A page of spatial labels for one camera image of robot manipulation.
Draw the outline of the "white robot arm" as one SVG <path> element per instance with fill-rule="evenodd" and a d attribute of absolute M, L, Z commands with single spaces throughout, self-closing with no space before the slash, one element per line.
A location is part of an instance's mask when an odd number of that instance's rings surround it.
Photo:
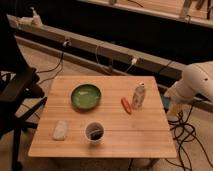
<path fill-rule="evenodd" d="M 164 96 L 170 99 L 168 115 L 177 115 L 184 103 L 201 94 L 213 102 L 213 61 L 187 65 L 181 79 L 167 89 Z"/>

